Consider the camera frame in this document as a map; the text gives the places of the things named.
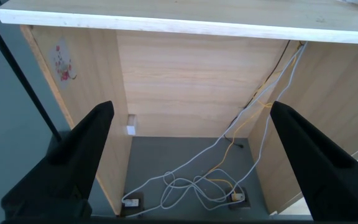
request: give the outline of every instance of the white bracket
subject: white bracket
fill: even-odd
[[[127,132],[130,136],[136,135],[136,115],[128,115]]]

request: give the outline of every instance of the wooden panel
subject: wooden panel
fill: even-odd
[[[128,110],[116,32],[34,27],[31,33],[35,42],[30,41],[28,37],[27,40],[35,52],[53,94],[59,102],[62,102],[61,109],[67,111],[65,116],[71,127],[81,121],[98,103],[108,100],[113,102],[115,115],[96,178],[114,212],[119,214],[132,139],[126,134]],[[49,72],[55,70],[54,62],[49,61],[50,49],[54,49],[62,38],[67,44],[77,74],[74,80],[64,84],[56,75],[51,75]]]
[[[287,85],[289,72],[269,101]],[[358,45],[310,43],[291,87],[280,99],[296,109],[349,154],[358,152]],[[254,158],[269,110],[263,110],[249,136]],[[301,198],[301,191],[270,121],[257,173],[270,213],[280,213]]]
[[[10,0],[3,23],[358,43],[358,7],[334,0]]]
[[[288,42],[135,31],[118,31],[117,36],[137,135],[166,137],[220,136],[264,82]],[[297,44],[290,44],[283,63]],[[266,102],[270,93],[261,101]],[[253,106],[238,123],[260,108]],[[252,122],[239,136],[247,137],[251,127]]]

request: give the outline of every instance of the power outlet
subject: power outlet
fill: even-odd
[[[238,202],[239,200],[241,200],[241,202],[239,203],[234,203],[231,205],[228,205],[230,210],[239,210],[239,209],[250,209],[251,208],[251,204],[249,202],[249,197],[246,191],[245,187],[236,187],[235,191],[237,194],[230,194],[229,196],[227,196],[227,202]],[[230,189],[226,189],[226,194],[228,194],[231,191]]]

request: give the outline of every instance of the cable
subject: cable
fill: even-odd
[[[280,64],[281,59],[283,58],[285,52],[287,51],[288,46],[290,45],[290,42],[291,42],[291,40],[288,40],[288,42],[287,42],[287,44],[286,44],[286,46],[285,46],[285,48],[284,48],[284,50],[283,50],[283,53],[281,54],[279,60],[277,61],[276,66],[274,66],[272,72],[270,72],[270,74],[267,76],[267,78],[266,78],[266,80],[264,81],[264,83],[258,88],[258,90],[254,93],[254,95],[252,96],[252,98],[248,101],[248,103],[247,103],[242,109],[246,109],[246,108],[247,108],[247,106],[248,106],[248,105],[251,103],[251,101],[255,98],[256,94],[258,94],[258,91],[267,83],[267,80],[269,80],[269,78],[275,73],[274,71],[276,71],[278,65]],[[233,121],[237,118],[237,116],[234,117],[234,119],[230,122],[229,126],[233,123]],[[224,137],[226,140],[228,140],[230,143],[232,143],[232,141],[231,141],[229,138],[227,138],[226,135],[224,135],[223,137]],[[242,144],[233,143],[233,145],[238,146],[238,147],[240,147],[240,148],[244,148],[244,146],[243,146]]]
[[[252,118],[254,118],[255,116],[257,116],[264,108],[271,108],[272,105],[273,105],[272,103],[267,103],[267,104],[265,105],[265,104],[263,104],[263,103],[262,103],[261,101],[259,101],[259,100],[258,100],[258,102],[263,106],[263,108],[261,108],[260,110],[256,111],[253,115],[251,115],[251,117],[249,117],[248,119],[246,119],[246,120],[236,129],[236,131],[235,131],[234,134],[233,134],[233,139],[232,139],[230,145],[227,147],[226,152],[224,153],[224,157],[223,157],[222,161],[221,161],[218,165],[216,165],[215,167],[213,167],[212,169],[210,169],[208,172],[212,172],[213,170],[217,169],[217,168],[218,168],[220,165],[222,165],[223,162],[226,160],[226,156],[227,156],[227,154],[228,154],[228,152],[229,152],[231,146],[234,144],[234,140],[235,140],[235,138],[236,138],[237,132],[238,132],[244,125],[246,125]],[[211,181],[223,181],[223,182],[227,182],[227,183],[230,185],[230,187],[233,189],[233,194],[236,195],[236,190],[233,188],[233,185],[232,185],[230,182],[228,182],[227,180],[222,180],[222,179],[209,179],[209,180],[211,180]]]
[[[291,58],[291,60],[285,65],[283,71],[281,72],[280,76],[277,78],[277,80],[275,80],[273,83],[271,83],[266,89],[263,90],[263,92],[253,101],[250,103],[249,107],[247,108],[244,108],[240,113],[239,113],[239,116],[234,120],[234,122],[230,125],[230,127],[228,127],[225,132],[223,132],[223,134],[215,141],[214,144],[210,145],[209,147],[203,149],[201,152],[199,152],[196,156],[194,156],[193,158],[191,158],[188,162],[182,164],[181,166],[177,167],[176,169],[174,169],[173,171],[168,171],[166,173],[164,173],[164,175],[160,175],[160,176],[156,176],[156,177],[152,177],[150,178],[149,180],[147,180],[146,182],[144,182],[141,186],[139,186],[138,188],[130,191],[129,193],[127,193],[125,196],[123,196],[123,198],[121,199],[121,201],[124,203],[124,199],[126,197],[128,197],[130,194],[134,193],[135,191],[141,189],[142,187],[144,187],[146,184],[148,184],[150,181],[152,180],[156,180],[156,179],[159,179],[159,178],[162,178],[163,181],[164,181],[164,184],[166,185],[166,188],[165,190],[163,191],[163,194],[161,196],[161,199],[160,199],[160,205],[156,206],[156,207],[153,207],[153,208],[150,208],[150,209],[147,209],[147,210],[144,210],[143,212],[140,212],[140,213],[136,213],[136,214],[133,214],[133,215],[129,215],[128,217],[134,217],[134,216],[138,216],[140,214],[143,214],[143,213],[146,213],[146,212],[150,212],[152,210],[155,210],[157,208],[162,208],[162,209],[169,209],[169,208],[172,208],[174,207],[177,203],[180,202],[180,200],[185,196],[185,194],[187,193],[187,191],[189,191],[190,189],[194,189],[195,190],[195,194],[196,196],[198,197],[200,203],[204,206],[205,209],[207,210],[214,210],[216,208],[219,208],[219,207],[222,207],[222,206],[226,206],[226,205],[230,205],[230,204],[234,204],[234,203],[239,203],[239,202],[242,202],[242,200],[240,201],[236,201],[236,202],[229,202],[229,203],[222,203],[222,204],[219,204],[215,207],[212,207],[212,208],[208,208],[203,200],[201,199],[200,195],[203,196],[206,200],[209,200],[210,202],[224,202],[226,197],[228,197],[230,194],[233,193],[234,189],[239,185],[240,182],[242,182],[244,179],[246,179],[248,177],[248,175],[254,170],[254,168],[256,167],[256,165],[258,164],[258,162],[260,161],[260,158],[261,158],[261,154],[262,154],[262,148],[263,148],[263,145],[264,145],[264,141],[265,141],[265,137],[266,137],[266,133],[267,133],[267,128],[269,126],[269,119],[270,119],[270,116],[267,116],[267,119],[266,119],[266,126],[265,126],[265,132],[264,132],[264,136],[262,138],[262,142],[260,144],[260,148],[259,148],[259,156],[258,156],[258,159],[257,161],[254,163],[254,165],[251,167],[251,169],[248,171],[248,173],[246,173],[245,176],[243,176],[242,179],[240,179],[239,181],[235,181],[229,174],[227,174],[226,172],[224,172],[222,169],[215,169],[215,170],[212,170],[211,172],[207,172],[205,175],[203,176],[200,176],[200,175],[197,175],[194,177],[194,179],[191,181],[191,180],[188,180],[188,179],[185,179],[185,178],[176,178],[175,175],[174,175],[174,172],[176,172],[177,170],[181,169],[182,167],[188,165],[189,163],[191,163],[193,160],[195,160],[198,156],[202,155],[202,153],[206,152],[207,150],[211,149],[212,147],[214,147],[218,142],[219,140],[221,140],[223,138],[223,136],[237,123],[238,119],[241,117],[241,115],[247,111],[255,102],[257,102],[257,100],[269,89],[271,88],[272,86],[274,86],[282,77],[282,75],[285,73],[286,69],[289,67],[290,65],[290,62],[299,54],[300,56],[297,58],[297,61],[295,62],[295,66],[293,67],[293,70],[291,72],[291,77],[290,77],[290,80],[288,82],[288,85],[285,87],[285,89],[279,94],[277,100],[279,100],[281,98],[281,96],[284,94],[284,92],[289,88],[289,86],[291,85],[292,83],[292,78],[294,76],[294,73],[295,73],[295,70],[296,70],[296,67],[298,66],[298,62],[299,60],[301,59],[301,56],[303,55],[303,52],[305,51],[306,49],[306,46],[307,46],[307,43],[304,44],[304,46],[301,46],[299,48],[299,50],[293,55],[293,57]],[[214,172],[222,172],[223,174],[226,174],[233,182],[235,182],[232,190],[226,194],[224,192],[224,190],[222,188],[220,188],[220,186],[218,184],[215,184],[213,181],[211,180],[208,180],[206,177]],[[173,177],[173,180],[168,183],[165,178],[167,176],[171,175]],[[223,193],[223,196],[222,197],[218,197],[218,198],[209,198],[203,191],[200,187],[197,186],[197,183],[202,181],[202,180],[205,180],[213,185],[215,185],[222,193]],[[177,186],[175,185],[178,181],[182,181],[182,182],[187,182],[188,184],[187,185],[182,185],[182,186]],[[169,195],[171,194],[172,190],[173,189],[185,189],[185,191],[182,193],[182,195],[180,196],[180,198],[175,202],[173,203],[172,205],[169,205],[169,206],[165,206],[164,203],[166,202],[167,198],[169,197]]]

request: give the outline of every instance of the black pole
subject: black pole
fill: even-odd
[[[53,125],[52,120],[49,118],[47,112],[45,111],[45,108],[42,106],[40,100],[38,99],[37,95],[35,94],[34,90],[32,89],[29,81],[27,81],[26,77],[24,76],[24,73],[20,66],[17,64],[15,58],[13,57],[11,51],[5,44],[4,39],[2,39],[0,35],[0,51],[11,66],[13,72],[15,73],[16,77],[19,79],[19,81],[22,83],[22,86],[24,87],[27,94],[30,96],[30,99],[34,103],[35,107],[38,109],[38,112],[41,114],[42,118],[48,125],[49,129],[51,130],[52,134],[55,136],[56,140],[60,142],[62,140],[62,137],[60,136],[59,132],[57,131],[56,127]]]

